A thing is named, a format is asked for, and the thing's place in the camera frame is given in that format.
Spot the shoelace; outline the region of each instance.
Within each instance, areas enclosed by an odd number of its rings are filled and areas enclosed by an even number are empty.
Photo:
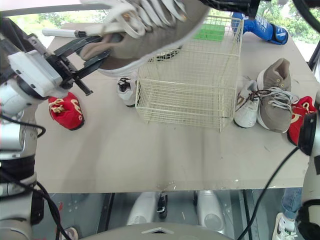
[[[268,104],[272,106],[289,110],[292,112],[291,104],[296,104],[299,101],[299,97],[290,91],[282,90],[279,87],[271,87],[267,91],[267,94],[262,94],[261,97],[272,96],[273,100],[270,100]]]
[[[176,24],[176,19],[182,22],[186,20],[185,5],[180,0],[140,0],[140,5],[130,4],[125,0],[80,1],[83,4],[100,3],[111,7],[103,24],[90,26],[88,31],[86,29],[88,35],[104,36],[109,33],[126,32],[137,39],[152,31],[154,26],[172,27]],[[170,13],[171,19],[166,18],[160,1]]]
[[[260,100],[261,102],[261,95],[263,94],[268,94],[269,92],[267,90],[257,90],[257,91],[252,91],[249,96],[245,99],[244,103],[236,110],[236,112],[242,108],[249,100],[250,101],[256,101]]]
[[[60,104],[63,101],[64,100],[62,98],[57,98],[55,101],[49,103],[49,108],[56,114],[62,113],[65,111],[62,104]]]

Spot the white wire basket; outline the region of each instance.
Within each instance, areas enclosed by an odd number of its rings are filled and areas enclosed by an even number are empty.
[[[135,107],[146,121],[222,129],[233,120],[243,20],[207,16],[189,42],[139,69]]]

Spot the red shoe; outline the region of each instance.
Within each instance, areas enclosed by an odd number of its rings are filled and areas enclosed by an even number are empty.
[[[305,115],[313,113],[316,110],[312,105],[312,98],[310,96],[300,98],[297,104],[292,104],[291,125],[286,132],[288,140],[292,144],[298,145],[300,127],[304,122]]]
[[[85,119],[79,101],[71,92],[68,92],[68,96],[64,98],[51,96],[48,101],[50,115],[60,125],[71,131],[84,125]]]

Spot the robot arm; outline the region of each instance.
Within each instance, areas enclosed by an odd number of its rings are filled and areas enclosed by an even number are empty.
[[[314,105],[317,112],[304,117],[298,142],[300,150],[310,156],[297,216],[299,232],[306,240],[320,236],[320,91]]]
[[[260,0],[212,0],[211,2],[216,4],[212,6],[216,9],[238,10],[254,17],[253,12],[257,10]],[[306,2],[314,3],[315,6],[319,4],[318,1],[312,0]],[[100,36],[83,37],[51,53],[34,34],[27,35],[11,20],[2,18],[0,114],[19,122],[34,124],[37,105],[49,96],[63,97],[73,83],[78,85],[86,95],[91,94],[92,91],[81,79],[98,69],[103,60],[109,56],[110,50],[86,61],[84,68],[80,70],[69,62],[67,56],[79,53],[88,43],[99,41],[101,41]],[[316,102],[319,108],[320,95],[317,96]],[[34,171],[37,130],[3,118],[0,118],[0,123],[0,169],[8,172],[24,185],[33,188],[37,182]],[[306,240],[315,240],[320,236],[319,111],[306,117],[301,132],[300,149],[305,152],[302,146],[309,146],[309,151],[305,153],[310,155],[310,163],[303,185],[299,230]],[[43,216],[41,215],[43,199],[41,201],[39,202],[32,192],[0,175],[0,239],[32,240],[31,225],[38,223]],[[96,239],[105,239],[105,237],[100,235]],[[227,238],[219,235],[214,239]]]

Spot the white sneaker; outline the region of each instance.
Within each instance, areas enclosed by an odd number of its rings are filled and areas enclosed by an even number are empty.
[[[234,122],[242,128],[251,128],[257,122],[259,107],[257,82],[248,81],[238,93]]]
[[[294,240],[297,235],[296,226],[294,226],[293,231],[288,231],[284,224],[282,223],[281,219],[283,218],[284,214],[279,212],[275,218],[275,226],[273,230],[272,240]]]
[[[78,232],[74,227],[66,228],[64,231],[71,240],[79,240]],[[61,232],[60,232],[59,240],[66,240],[66,238],[61,234]]]
[[[135,106],[137,80],[138,71],[135,70],[130,76],[121,77],[116,81],[116,92],[129,108]]]

